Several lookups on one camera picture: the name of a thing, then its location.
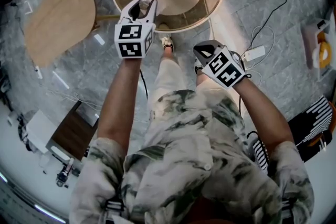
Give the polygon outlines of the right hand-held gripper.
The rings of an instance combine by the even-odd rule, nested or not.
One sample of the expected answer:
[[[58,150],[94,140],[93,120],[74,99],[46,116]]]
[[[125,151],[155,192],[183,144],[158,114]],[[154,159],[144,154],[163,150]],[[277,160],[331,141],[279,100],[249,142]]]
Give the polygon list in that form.
[[[217,40],[203,41],[193,48],[198,67],[224,89],[229,89],[245,78],[240,55]]]

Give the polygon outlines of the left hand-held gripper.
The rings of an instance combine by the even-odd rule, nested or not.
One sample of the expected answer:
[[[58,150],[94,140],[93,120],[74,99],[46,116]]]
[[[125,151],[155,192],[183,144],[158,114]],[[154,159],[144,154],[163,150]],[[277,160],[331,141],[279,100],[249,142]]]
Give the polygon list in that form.
[[[114,31],[114,43],[121,59],[145,58],[153,44],[157,8],[158,0],[132,0],[123,8]]]

